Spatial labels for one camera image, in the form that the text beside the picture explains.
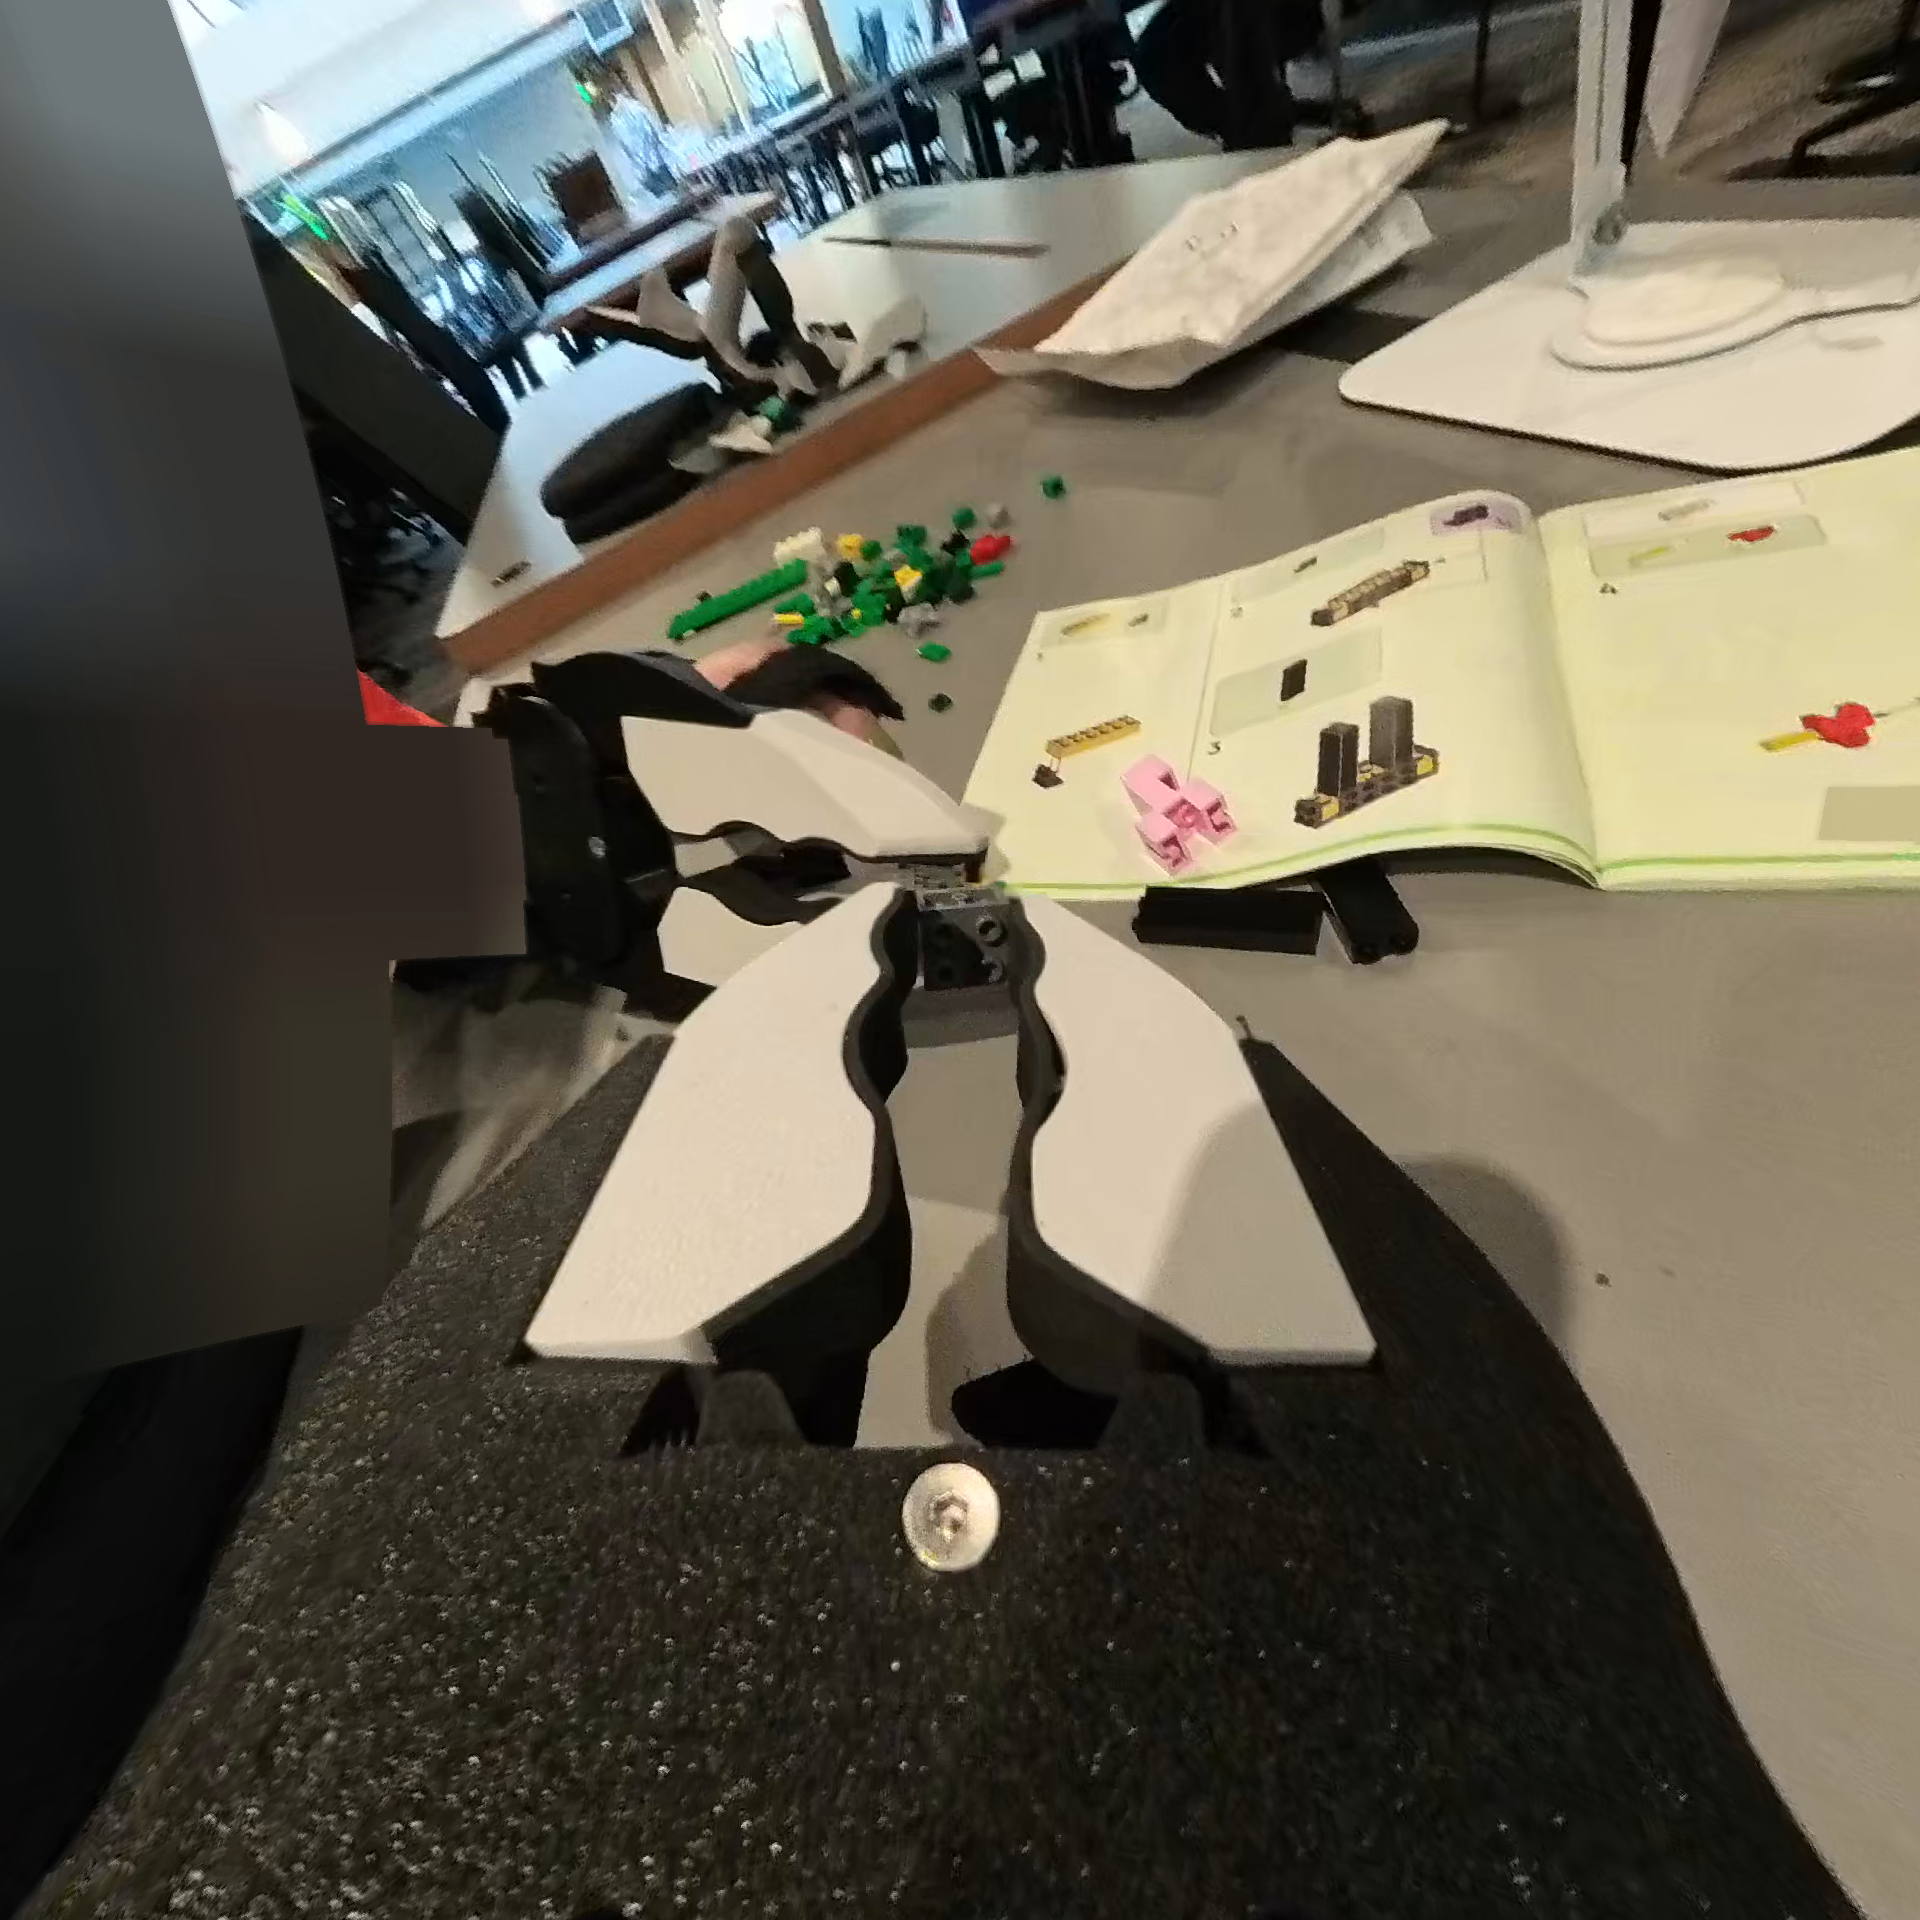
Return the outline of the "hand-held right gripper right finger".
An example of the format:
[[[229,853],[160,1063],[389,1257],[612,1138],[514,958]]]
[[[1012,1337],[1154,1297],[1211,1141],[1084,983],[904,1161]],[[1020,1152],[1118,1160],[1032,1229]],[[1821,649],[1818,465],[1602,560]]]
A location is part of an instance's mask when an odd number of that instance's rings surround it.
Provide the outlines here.
[[[1048,899],[1008,911],[1005,1304],[1052,1374],[1364,1367],[1354,1286],[1236,1029]]]

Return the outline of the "pile of colourful bricks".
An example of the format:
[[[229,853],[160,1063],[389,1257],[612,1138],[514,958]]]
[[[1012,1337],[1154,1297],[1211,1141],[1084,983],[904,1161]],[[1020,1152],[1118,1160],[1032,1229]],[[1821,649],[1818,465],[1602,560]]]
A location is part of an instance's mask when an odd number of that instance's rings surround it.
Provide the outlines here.
[[[1001,503],[954,509],[941,533],[901,521],[889,542],[812,528],[777,542],[773,565],[754,577],[697,590],[664,635],[681,647],[754,617],[790,649],[825,653],[894,631],[916,659],[941,666],[952,659],[944,617],[1004,575],[1016,544],[1016,518]]]

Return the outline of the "black chair backrest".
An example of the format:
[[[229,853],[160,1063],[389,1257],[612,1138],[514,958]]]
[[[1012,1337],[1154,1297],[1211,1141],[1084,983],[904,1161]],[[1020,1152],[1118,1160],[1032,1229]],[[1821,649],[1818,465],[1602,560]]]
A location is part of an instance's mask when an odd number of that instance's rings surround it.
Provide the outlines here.
[[[371,481],[467,544],[509,423],[490,373],[384,266],[350,256],[339,298],[250,210],[242,232],[304,413]]]

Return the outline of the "black round cushion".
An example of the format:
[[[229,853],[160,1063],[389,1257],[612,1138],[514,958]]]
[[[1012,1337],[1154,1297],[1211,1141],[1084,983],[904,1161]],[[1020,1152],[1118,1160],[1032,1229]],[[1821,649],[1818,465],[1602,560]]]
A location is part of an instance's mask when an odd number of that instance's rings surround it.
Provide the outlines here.
[[[576,546],[588,546],[674,509],[704,482],[688,462],[707,454],[725,414],[717,390],[681,384],[596,429],[540,488],[540,505]]]

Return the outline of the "grey desk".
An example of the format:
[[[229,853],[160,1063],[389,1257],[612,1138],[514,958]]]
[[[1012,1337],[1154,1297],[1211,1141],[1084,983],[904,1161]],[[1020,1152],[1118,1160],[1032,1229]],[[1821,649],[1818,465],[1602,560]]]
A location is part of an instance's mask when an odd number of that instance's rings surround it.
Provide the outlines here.
[[[1404,277],[1184,395],[997,382],[490,669],[657,642],[782,533],[1004,502],[1018,549],[901,731],[960,786],[1040,608],[1261,562],[1494,486],[1673,471],[1366,413],[1340,371],[1547,253],[1560,195],[1424,184]],[[1048,502],[1042,473],[1069,493]],[[1171,951],[1405,1161],[1549,1329],[1636,1475],[1753,1747],[1869,1917],[1915,1917],[1915,896],[1602,896],[1410,872],[1418,954]]]

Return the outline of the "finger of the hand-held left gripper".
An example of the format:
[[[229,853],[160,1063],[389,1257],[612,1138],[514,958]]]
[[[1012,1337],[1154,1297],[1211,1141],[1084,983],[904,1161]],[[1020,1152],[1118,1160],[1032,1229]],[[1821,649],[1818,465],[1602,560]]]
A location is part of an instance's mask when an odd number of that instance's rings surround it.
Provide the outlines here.
[[[716,991],[820,914],[768,880],[681,880],[657,928],[664,973]]]
[[[861,870],[978,879],[993,827],[901,758],[812,711],[756,711],[746,728],[624,715],[636,786],[678,842],[754,830]]]

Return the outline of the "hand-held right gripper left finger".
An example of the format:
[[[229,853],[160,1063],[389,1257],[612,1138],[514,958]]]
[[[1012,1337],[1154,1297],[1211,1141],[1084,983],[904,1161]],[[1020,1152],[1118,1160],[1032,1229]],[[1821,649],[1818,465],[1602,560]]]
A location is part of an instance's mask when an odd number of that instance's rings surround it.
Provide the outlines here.
[[[526,1334],[542,1360],[721,1360],[905,1202],[886,1097],[914,895],[872,882],[681,1023]]]

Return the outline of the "black brick assembly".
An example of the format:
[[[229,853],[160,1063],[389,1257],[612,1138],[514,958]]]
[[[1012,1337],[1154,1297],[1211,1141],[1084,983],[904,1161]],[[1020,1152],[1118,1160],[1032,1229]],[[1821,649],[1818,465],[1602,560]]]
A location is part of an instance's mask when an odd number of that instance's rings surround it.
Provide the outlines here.
[[[916,992],[933,1000],[1001,992],[1011,979],[1012,899],[997,882],[939,882],[914,889]]]

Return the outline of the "pink brick pig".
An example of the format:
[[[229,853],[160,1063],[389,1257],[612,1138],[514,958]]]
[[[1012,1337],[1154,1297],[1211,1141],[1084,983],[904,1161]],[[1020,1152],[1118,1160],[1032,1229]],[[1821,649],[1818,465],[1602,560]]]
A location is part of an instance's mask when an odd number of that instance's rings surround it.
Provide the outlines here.
[[[1181,777],[1161,758],[1141,758],[1121,777],[1137,821],[1137,842],[1154,870],[1180,879],[1198,847],[1219,847],[1240,830],[1226,797],[1209,782]]]

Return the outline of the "torn white paper bag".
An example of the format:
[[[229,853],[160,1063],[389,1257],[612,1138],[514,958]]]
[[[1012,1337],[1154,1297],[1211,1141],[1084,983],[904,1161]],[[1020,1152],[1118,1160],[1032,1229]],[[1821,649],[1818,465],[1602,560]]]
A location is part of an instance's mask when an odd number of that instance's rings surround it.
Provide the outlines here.
[[[929,307],[920,296],[901,296],[865,321],[804,321],[798,349],[801,391],[806,399],[851,393],[916,353],[926,327]]]

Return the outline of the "building instruction booklet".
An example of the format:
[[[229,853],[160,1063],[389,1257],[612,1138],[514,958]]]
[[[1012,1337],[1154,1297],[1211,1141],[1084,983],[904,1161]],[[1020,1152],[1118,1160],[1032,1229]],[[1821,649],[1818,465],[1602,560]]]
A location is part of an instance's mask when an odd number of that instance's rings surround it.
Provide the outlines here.
[[[1240,826],[1168,879],[1141,758]],[[1918,454],[1537,515],[1470,489],[1040,614],[965,803],[1032,896],[1537,858],[1604,895],[1918,886]]]

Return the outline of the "light grey cloth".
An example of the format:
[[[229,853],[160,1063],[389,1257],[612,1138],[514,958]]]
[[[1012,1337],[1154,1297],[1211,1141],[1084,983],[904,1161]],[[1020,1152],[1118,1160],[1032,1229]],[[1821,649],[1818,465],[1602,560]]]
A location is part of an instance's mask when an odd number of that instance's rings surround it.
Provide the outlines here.
[[[392,989],[392,1272],[669,1025],[532,961]]]

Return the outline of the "white stand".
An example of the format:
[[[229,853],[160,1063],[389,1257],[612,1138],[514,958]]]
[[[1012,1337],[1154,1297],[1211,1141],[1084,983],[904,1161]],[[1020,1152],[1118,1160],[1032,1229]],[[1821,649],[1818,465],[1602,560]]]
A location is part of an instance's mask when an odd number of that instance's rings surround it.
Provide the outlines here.
[[[1852,458],[1918,413],[1918,222],[1635,222],[1728,6],[1577,15],[1569,240],[1347,369],[1344,403],[1701,473]]]

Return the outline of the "person's left hand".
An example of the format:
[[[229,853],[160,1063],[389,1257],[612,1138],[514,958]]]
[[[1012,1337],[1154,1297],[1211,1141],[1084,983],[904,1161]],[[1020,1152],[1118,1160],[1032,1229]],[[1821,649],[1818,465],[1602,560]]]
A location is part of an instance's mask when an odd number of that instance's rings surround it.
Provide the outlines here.
[[[697,664],[697,673],[741,704],[814,714],[830,728],[901,758],[886,726],[905,709],[865,666],[830,647],[780,635],[738,640]]]

